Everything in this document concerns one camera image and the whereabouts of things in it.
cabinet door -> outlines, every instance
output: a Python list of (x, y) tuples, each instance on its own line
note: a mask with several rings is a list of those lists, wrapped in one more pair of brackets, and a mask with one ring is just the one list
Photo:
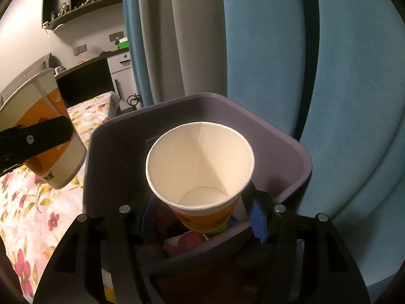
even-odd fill
[(132, 68), (115, 72), (111, 74), (111, 78), (113, 80), (115, 90), (122, 100), (122, 102), (119, 104), (121, 110), (129, 108), (130, 106), (127, 104), (127, 98), (131, 95), (138, 94)]

white paper cup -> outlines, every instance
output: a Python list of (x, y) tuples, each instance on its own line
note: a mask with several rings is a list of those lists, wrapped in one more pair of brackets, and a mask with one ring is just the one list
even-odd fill
[(166, 132), (146, 159), (152, 191), (188, 229), (200, 233), (226, 224), (253, 169), (249, 142), (236, 130), (211, 122)]
[[(59, 116), (69, 118), (50, 68), (29, 79), (5, 101), (0, 108), (0, 131), (17, 125), (32, 126)], [(60, 189), (77, 174), (86, 151), (74, 131), (69, 142), (32, 157), (24, 164), (50, 186)]]

cup bottom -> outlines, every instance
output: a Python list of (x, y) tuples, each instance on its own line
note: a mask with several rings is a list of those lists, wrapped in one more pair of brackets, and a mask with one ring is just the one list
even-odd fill
[(184, 206), (202, 206), (219, 203), (228, 197), (225, 193), (212, 187), (199, 187), (187, 192), (179, 204)]

gray curtain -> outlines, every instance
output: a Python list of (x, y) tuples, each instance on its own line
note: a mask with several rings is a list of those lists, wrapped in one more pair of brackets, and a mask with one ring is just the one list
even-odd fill
[(223, 0), (139, 0), (139, 8), (154, 103), (226, 95)]

floral bedsheet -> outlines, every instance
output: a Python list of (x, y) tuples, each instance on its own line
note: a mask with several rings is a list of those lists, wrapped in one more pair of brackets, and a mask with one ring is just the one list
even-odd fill
[[(96, 127), (115, 116), (119, 102), (109, 92), (68, 109), (86, 147)], [(44, 183), (25, 165), (0, 178), (0, 236), (30, 303), (55, 247), (83, 212), (84, 171), (85, 163), (60, 190)]]

